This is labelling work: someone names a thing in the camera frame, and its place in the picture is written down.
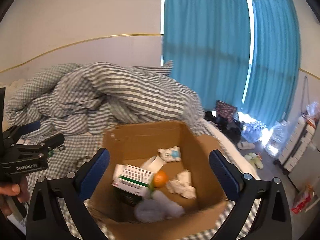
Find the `person's left hand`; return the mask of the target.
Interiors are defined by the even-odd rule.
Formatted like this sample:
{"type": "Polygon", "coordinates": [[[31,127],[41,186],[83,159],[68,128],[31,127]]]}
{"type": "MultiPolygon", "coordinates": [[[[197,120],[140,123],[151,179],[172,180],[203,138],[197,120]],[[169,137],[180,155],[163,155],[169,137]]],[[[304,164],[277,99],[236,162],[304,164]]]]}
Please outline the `person's left hand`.
{"type": "Polygon", "coordinates": [[[21,181],[18,184],[1,182],[1,212],[5,217],[12,214],[12,210],[8,205],[8,202],[4,199],[5,196],[13,197],[17,196],[20,203],[28,202],[30,194],[28,191],[28,181],[26,176],[22,176],[21,181]]]}

